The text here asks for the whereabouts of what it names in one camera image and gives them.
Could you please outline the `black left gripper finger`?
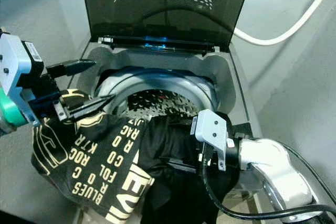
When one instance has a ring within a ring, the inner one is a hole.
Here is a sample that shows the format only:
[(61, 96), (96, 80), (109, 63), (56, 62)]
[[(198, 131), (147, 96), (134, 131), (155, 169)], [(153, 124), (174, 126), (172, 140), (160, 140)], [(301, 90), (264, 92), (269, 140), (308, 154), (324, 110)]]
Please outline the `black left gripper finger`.
[(102, 110), (107, 104), (109, 104), (116, 95), (106, 95), (96, 97), (92, 100), (84, 102), (82, 105), (76, 106), (72, 109), (67, 109), (67, 121), (77, 122), (83, 118), (86, 118), (92, 113), (96, 113)]
[(86, 71), (97, 63), (93, 59), (70, 59), (46, 67), (49, 76), (58, 78), (60, 76), (73, 76)]

